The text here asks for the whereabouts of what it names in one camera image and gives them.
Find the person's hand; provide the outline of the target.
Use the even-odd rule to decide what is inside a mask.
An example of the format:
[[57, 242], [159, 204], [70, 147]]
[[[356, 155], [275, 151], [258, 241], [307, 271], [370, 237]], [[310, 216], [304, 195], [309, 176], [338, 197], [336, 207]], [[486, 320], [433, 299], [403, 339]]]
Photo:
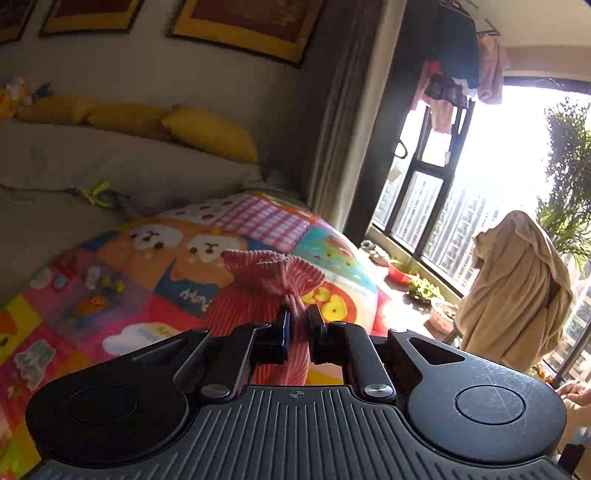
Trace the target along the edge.
[[565, 430], [559, 445], [563, 447], [580, 427], [590, 426], [590, 385], [570, 381], [556, 390], [567, 412]]

